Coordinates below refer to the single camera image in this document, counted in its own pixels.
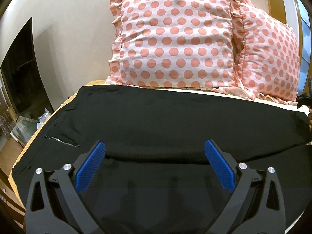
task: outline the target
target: black pants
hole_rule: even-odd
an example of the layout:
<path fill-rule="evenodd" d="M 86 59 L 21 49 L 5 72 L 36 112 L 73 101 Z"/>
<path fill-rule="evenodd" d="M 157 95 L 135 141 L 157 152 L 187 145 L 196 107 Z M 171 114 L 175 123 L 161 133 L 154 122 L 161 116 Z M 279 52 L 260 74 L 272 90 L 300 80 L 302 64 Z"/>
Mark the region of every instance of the black pants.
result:
<path fill-rule="evenodd" d="M 82 197 L 110 231 L 200 233 L 229 196 L 205 157 L 209 139 L 251 168 L 277 170 L 288 225 L 305 210 L 312 198 L 306 115 L 202 94 L 82 87 L 43 127 L 12 175 L 26 204 L 36 168 L 73 163 L 101 140 L 107 158 Z"/>

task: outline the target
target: cushion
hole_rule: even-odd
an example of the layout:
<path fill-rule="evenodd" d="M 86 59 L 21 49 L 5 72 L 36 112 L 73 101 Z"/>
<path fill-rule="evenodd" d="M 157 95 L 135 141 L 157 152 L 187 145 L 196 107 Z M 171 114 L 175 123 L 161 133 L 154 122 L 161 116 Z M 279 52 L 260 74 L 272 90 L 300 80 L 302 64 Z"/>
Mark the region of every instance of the cushion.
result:
<path fill-rule="evenodd" d="M 233 2 L 233 38 L 238 84 L 250 98 L 270 97 L 294 104 L 299 75 L 299 46 L 287 24 L 255 8 L 250 0 Z"/>
<path fill-rule="evenodd" d="M 106 83 L 237 87 L 229 0 L 110 1 L 117 38 Z"/>

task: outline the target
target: glass panel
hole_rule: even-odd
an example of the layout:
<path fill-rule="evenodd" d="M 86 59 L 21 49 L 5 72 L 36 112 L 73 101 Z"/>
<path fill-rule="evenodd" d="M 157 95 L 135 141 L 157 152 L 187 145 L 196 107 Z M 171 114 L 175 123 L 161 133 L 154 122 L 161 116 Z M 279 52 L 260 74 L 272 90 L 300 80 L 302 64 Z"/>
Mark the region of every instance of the glass panel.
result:
<path fill-rule="evenodd" d="M 299 84 L 298 84 L 298 95 L 301 95 L 305 85 L 307 83 L 307 77 L 308 77 L 308 70 L 309 70 L 309 63 L 302 59 L 301 60 L 301 66 L 300 66 L 300 77 L 299 77 Z"/>
<path fill-rule="evenodd" d="M 302 57 L 309 61 L 311 56 L 311 30 L 302 20 Z"/>
<path fill-rule="evenodd" d="M 304 7 L 304 5 L 302 4 L 302 2 L 300 0 L 297 0 L 297 2 L 298 2 L 298 5 L 299 5 L 299 11 L 300 11 L 301 17 L 307 23 L 307 25 L 310 26 L 310 20 L 309 20 L 308 11 L 306 10 L 306 8 Z"/>

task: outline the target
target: blue textured pad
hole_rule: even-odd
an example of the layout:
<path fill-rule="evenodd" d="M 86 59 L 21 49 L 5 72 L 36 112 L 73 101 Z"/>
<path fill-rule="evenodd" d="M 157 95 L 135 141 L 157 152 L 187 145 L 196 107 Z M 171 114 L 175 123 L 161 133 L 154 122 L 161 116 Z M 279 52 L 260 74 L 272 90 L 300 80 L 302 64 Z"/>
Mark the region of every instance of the blue textured pad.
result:
<path fill-rule="evenodd" d="M 103 142 L 99 142 L 76 173 L 75 189 L 77 193 L 87 190 L 97 169 L 99 168 L 99 165 L 105 157 L 105 153 L 105 144 Z"/>
<path fill-rule="evenodd" d="M 236 186 L 235 174 L 211 141 L 205 143 L 205 155 L 222 187 L 232 193 Z"/>

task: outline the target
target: zipper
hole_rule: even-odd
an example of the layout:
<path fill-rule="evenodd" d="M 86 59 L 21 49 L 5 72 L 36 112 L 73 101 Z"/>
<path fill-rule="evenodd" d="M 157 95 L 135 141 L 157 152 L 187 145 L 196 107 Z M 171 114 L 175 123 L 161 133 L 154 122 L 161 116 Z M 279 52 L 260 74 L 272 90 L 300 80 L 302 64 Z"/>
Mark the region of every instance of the zipper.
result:
<path fill-rule="evenodd" d="M 53 140 L 57 140 L 58 142 L 62 143 L 62 144 L 65 144 L 65 145 L 68 145 L 68 146 L 72 146 L 72 147 L 76 147 L 76 148 L 79 148 L 80 145 L 74 145 L 74 144 L 69 144 L 69 143 L 66 143 L 66 142 L 63 142 L 62 140 L 58 139 L 58 138 L 55 138 L 55 137 L 50 137 L 50 139 L 53 139 Z"/>

